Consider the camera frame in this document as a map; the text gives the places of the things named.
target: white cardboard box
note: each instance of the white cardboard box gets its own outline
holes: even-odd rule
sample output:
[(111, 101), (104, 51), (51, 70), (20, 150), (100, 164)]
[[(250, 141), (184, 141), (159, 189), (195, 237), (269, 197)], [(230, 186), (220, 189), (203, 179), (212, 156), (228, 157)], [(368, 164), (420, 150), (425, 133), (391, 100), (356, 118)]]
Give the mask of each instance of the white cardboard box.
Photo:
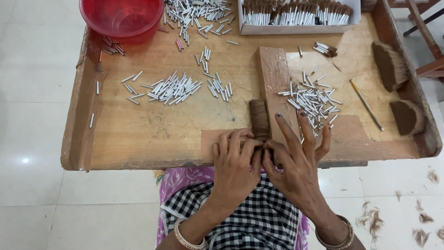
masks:
[(360, 0), (339, 0), (341, 4), (346, 4), (353, 9), (349, 24), (346, 25), (252, 25), (244, 23), (242, 3), (238, 0), (239, 9), (239, 31), (241, 35), (272, 35), (272, 34), (329, 34), (344, 33), (361, 21), (361, 1)]

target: white tile floor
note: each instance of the white tile floor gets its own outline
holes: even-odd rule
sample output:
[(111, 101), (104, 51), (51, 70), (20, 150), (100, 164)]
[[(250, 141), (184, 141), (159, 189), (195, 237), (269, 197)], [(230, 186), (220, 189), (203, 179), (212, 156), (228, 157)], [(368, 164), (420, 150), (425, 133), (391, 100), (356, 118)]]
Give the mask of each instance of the white tile floor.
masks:
[[(429, 11), (424, 16), (434, 13)], [(412, 27), (407, 9), (393, 10), (400, 32)], [(428, 26), (444, 47), (444, 17)], [(60, 147), (79, 57), (84, 21), (77, 0), (0, 0), (0, 248), (8, 250), (152, 249), (159, 211), (151, 171), (69, 172)], [(431, 61), (419, 32), (405, 39), (417, 65)], [(441, 134), (438, 101), (444, 88), (422, 79)], [(421, 249), (412, 228), (431, 232), (424, 249), (443, 249), (444, 153), (421, 160), (370, 162), (368, 167), (321, 169), (332, 209), (354, 222), (362, 204), (385, 221), (375, 244), (355, 227), (367, 249)], [(398, 202), (395, 191), (402, 197)], [(416, 200), (434, 223), (420, 224)], [(310, 249), (322, 249), (310, 237)]]

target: wooden workbench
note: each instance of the wooden workbench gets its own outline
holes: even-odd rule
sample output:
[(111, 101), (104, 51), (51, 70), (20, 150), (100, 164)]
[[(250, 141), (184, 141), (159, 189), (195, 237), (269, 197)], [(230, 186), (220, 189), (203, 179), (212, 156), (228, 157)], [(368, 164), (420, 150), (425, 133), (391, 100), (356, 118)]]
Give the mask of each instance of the wooden workbench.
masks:
[[(233, 4), (233, 8), (237, 13), (237, 6)], [(211, 165), (207, 147), (222, 130), (251, 127), (247, 103), (259, 97), (255, 56), (259, 46), (285, 49), (289, 72), (296, 79), (301, 79), (303, 69), (311, 72), (323, 64), (319, 74), (326, 73), (325, 83), (337, 89), (333, 95), (343, 104), (338, 107), (341, 112), (332, 129), (331, 150), (323, 160), (324, 167), (336, 166), (338, 162), (359, 165), (370, 160), (435, 156), (442, 142), (415, 75), (412, 74), (409, 86), (398, 93), (388, 93), (381, 84), (371, 52), (372, 41), (383, 37), (384, 42), (402, 48), (393, 27), (388, 27), (390, 22), (385, 24), (387, 32), (375, 27), (375, 23), (382, 27), (383, 22), (392, 22), (391, 13), (386, 10), (385, 0), (379, 0), (375, 7), (379, 17), (373, 21), (371, 14), (363, 14), (361, 23), (345, 34), (240, 36), (236, 18), (227, 25), (233, 29), (231, 32), (223, 36), (208, 33), (209, 38), (205, 39), (195, 31), (196, 27), (190, 27), (190, 45), (185, 45), (182, 52), (175, 45), (180, 31), (175, 28), (170, 33), (157, 32), (147, 44), (123, 44), (125, 56), (104, 53), (101, 73), (95, 71), (101, 36), (87, 28), (63, 139), (62, 166), (67, 170), (91, 170)], [(338, 48), (338, 56), (327, 59), (315, 52), (315, 41)], [(303, 58), (297, 53), (297, 45), (305, 52)], [(207, 88), (207, 77), (194, 57), (200, 56), (205, 46), (211, 49), (209, 73), (218, 72), (223, 85), (231, 82), (230, 102), (214, 98)], [(126, 99), (130, 94), (121, 80), (141, 70), (143, 74), (137, 81), (129, 82), (138, 93), (148, 90), (140, 84), (151, 85), (168, 78), (175, 70), (178, 75), (186, 72), (203, 84), (178, 105), (149, 102), (148, 97), (139, 98), (140, 105), (135, 105)], [(372, 121), (349, 85), (349, 78), (354, 79), (367, 98), (384, 132)], [(102, 83), (99, 95), (94, 94), (96, 81)], [(421, 138), (399, 135), (389, 102), (400, 97), (413, 100), (424, 109), (427, 128)], [(92, 113), (95, 118), (90, 129)]]

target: gold bangle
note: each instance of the gold bangle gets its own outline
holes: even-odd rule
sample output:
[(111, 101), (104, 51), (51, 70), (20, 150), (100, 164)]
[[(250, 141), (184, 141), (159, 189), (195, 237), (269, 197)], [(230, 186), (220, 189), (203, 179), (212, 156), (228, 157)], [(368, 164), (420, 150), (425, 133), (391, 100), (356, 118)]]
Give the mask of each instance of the gold bangle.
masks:
[(321, 245), (323, 245), (326, 249), (328, 249), (328, 250), (343, 250), (343, 249), (345, 249), (345, 248), (347, 248), (347, 247), (349, 247), (351, 244), (352, 244), (352, 242), (353, 242), (353, 239), (355, 238), (355, 233), (354, 233), (354, 230), (353, 230), (353, 227), (352, 227), (352, 224), (350, 224), (350, 222), (345, 218), (345, 217), (343, 217), (343, 216), (340, 216), (340, 215), (337, 215), (348, 227), (349, 227), (349, 235), (348, 235), (348, 237), (344, 240), (344, 242), (342, 242), (341, 244), (339, 244), (339, 245), (329, 245), (329, 244), (327, 244), (327, 243), (325, 243), (322, 239), (321, 239), (321, 237), (319, 237), (319, 235), (318, 235), (318, 233), (317, 233), (317, 228), (315, 229), (315, 233), (316, 233), (316, 238), (317, 238), (317, 240), (319, 241), (319, 243), (321, 244)]
[(174, 234), (176, 235), (177, 240), (182, 244), (184, 247), (190, 250), (202, 250), (205, 248), (205, 238), (202, 240), (202, 243), (199, 245), (193, 245), (189, 243), (179, 232), (179, 225), (184, 222), (185, 219), (178, 219), (176, 223), (174, 223)]

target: wooden chair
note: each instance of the wooden chair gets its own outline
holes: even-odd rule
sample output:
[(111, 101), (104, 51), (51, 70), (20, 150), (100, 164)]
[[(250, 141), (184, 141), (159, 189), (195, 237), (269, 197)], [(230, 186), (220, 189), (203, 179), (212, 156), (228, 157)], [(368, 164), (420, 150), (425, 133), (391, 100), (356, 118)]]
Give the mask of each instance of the wooden chair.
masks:
[(419, 29), (428, 48), (430, 49), (430, 52), (432, 52), (432, 55), (435, 58), (435, 61), (416, 69), (416, 74), (418, 77), (439, 77), (441, 82), (444, 83), (444, 55), (426, 26), (427, 23), (444, 14), (444, 9), (441, 9), (426, 20), (422, 20), (421, 18), (422, 13), (430, 9), (438, 2), (439, 0), (405, 0), (397, 2), (395, 2), (395, 0), (388, 0), (391, 8), (408, 8), (410, 10), (410, 15), (408, 18), (414, 20), (416, 26), (404, 32), (404, 36), (407, 36), (413, 31)]

